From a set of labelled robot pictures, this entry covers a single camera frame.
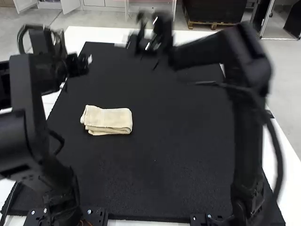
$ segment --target metal frame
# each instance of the metal frame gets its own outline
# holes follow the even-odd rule
[[[257,3],[255,4],[254,6],[254,10],[253,10],[253,13],[252,13],[252,16],[251,16],[251,20],[250,20],[250,23],[253,23],[253,20],[254,20],[254,16],[255,16],[255,13],[256,13],[256,10],[257,10],[257,7],[258,7],[258,4],[260,3],[260,1],[257,1]],[[267,13],[265,15],[265,18],[263,19],[262,21],[262,26],[261,26],[261,30],[259,31],[258,33],[258,36],[261,40],[299,40],[298,38],[263,38],[263,33],[265,31],[265,28],[267,26],[267,23],[268,23],[268,19],[269,19],[269,16],[273,10],[273,6],[274,6],[274,3],[275,3],[275,0],[271,0],[269,2],[269,7],[268,7],[268,10],[267,10]]]

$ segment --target beige towel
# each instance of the beige towel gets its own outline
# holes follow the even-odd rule
[[[95,136],[130,134],[133,128],[132,112],[128,108],[102,109],[86,105],[80,123]]]

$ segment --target white cabinet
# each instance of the white cabinet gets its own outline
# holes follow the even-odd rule
[[[21,13],[28,8],[31,8],[38,4],[38,0],[14,0],[15,7],[18,13]]]
[[[124,0],[104,0],[105,6],[107,7],[119,7],[124,8],[125,3]]]
[[[104,0],[84,0],[85,6],[104,6]]]
[[[80,0],[61,0],[60,3],[57,2],[39,2],[38,0],[14,0],[15,7],[18,13],[21,13],[35,5],[43,5],[46,4],[47,8],[51,8],[51,4],[53,4],[57,8],[57,5],[61,6],[63,9],[63,13],[67,14],[81,6]]]

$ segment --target white table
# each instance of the white table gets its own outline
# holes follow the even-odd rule
[[[128,34],[133,29],[125,28],[100,28],[100,27],[68,27],[65,32],[65,41],[68,52],[80,53],[86,41],[91,42],[108,42],[125,44]],[[205,37],[214,32],[201,31],[175,31],[175,43],[184,43],[198,38]],[[50,111],[58,97],[59,93],[50,94],[43,97],[46,116]],[[282,193],[278,199],[278,205],[287,226],[300,226],[299,214],[301,212],[301,162],[281,130],[276,119],[272,119],[275,126],[279,142],[283,150],[283,158],[285,165],[284,181]],[[263,170],[271,187],[274,187],[276,181],[276,158],[274,149],[271,144],[269,133],[264,128],[263,140]],[[0,206],[5,202],[14,182],[9,180],[0,181]],[[22,226],[26,217],[9,216],[7,217],[6,226]],[[142,221],[120,221],[109,220],[109,226],[177,226],[188,224],[163,223],[163,222],[142,222]]]

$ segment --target wooden pallet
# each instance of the wooden pallet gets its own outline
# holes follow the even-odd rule
[[[233,26],[235,24],[232,24],[232,23],[224,23],[224,22],[201,22],[201,21],[191,21],[189,19],[189,16],[188,16],[188,13],[187,13],[187,10],[185,8],[184,5],[182,5],[183,7],[183,12],[184,12],[184,16],[185,16],[185,19],[186,19],[186,22],[187,22],[187,26],[188,26],[188,29],[193,29],[193,25],[194,24],[209,24],[211,25],[211,30],[215,30],[217,25],[226,25],[226,26]]]

